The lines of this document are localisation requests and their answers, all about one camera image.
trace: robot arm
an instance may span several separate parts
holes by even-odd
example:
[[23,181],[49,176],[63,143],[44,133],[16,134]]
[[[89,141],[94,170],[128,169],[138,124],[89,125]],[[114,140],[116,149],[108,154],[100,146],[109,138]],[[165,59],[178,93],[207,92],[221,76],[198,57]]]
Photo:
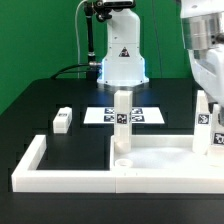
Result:
[[193,76],[224,107],[223,0],[182,0],[182,30]]

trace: white platform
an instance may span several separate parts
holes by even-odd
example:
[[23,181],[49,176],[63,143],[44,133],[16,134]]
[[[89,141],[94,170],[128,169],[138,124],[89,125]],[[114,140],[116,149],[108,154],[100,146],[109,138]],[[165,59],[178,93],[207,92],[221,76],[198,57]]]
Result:
[[[132,151],[116,154],[110,171],[37,171],[46,137],[36,136],[12,175],[14,192],[224,193],[224,168],[192,152],[193,136],[132,136]],[[130,163],[115,166],[115,161]]]

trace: green background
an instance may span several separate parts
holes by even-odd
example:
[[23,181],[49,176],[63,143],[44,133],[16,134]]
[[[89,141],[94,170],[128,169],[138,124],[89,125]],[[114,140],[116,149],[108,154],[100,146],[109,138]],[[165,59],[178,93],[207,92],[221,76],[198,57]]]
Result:
[[[33,81],[77,63],[74,31],[80,0],[0,0],[0,114]],[[150,78],[191,76],[183,49],[180,7],[174,0],[136,0],[141,54]],[[86,25],[79,14],[81,61],[86,62]],[[98,59],[106,54],[106,24],[94,18]]]

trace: black table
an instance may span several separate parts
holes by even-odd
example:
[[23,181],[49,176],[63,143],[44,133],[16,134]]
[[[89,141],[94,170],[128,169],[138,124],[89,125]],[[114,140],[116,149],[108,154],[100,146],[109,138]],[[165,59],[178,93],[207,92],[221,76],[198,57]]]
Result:
[[[166,124],[133,125],[133,134],[193,134],[198,86],[153,79],[133,106],[158,106]],[[70,106],[66,135],[53,134],[59,108]],[[38,169],[108,170],[113,125],[83,124],[87,107],[112,107],[113,93],[87,80],[37,80],[0,116],[0,223],[222,223],[224,196],[200,194],[13,193],[11,174],[36,134],[48,149]]]

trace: white block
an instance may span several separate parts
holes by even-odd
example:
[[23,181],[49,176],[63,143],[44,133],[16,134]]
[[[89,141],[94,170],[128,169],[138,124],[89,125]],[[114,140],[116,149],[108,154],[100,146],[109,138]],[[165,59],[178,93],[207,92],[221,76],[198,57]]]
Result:
[[66,134],[72,121],[72,109],[69,107],[60,108],[54,121],[53,129],[55,134]]
[[193,152],[206,154],[211,144],[212,115],[208,110],[208,100],[204,91],[198,91],[195,114]]
[[131,150],[132,96],[132,91],[118,90],[114,94],[114,139],[115,150],[119,153],[126,153]]
[[213,166],[224,166],[224,127],[219,124],[220,106],[215,104],[212,119],[212,141],[208,149],[209,163]]

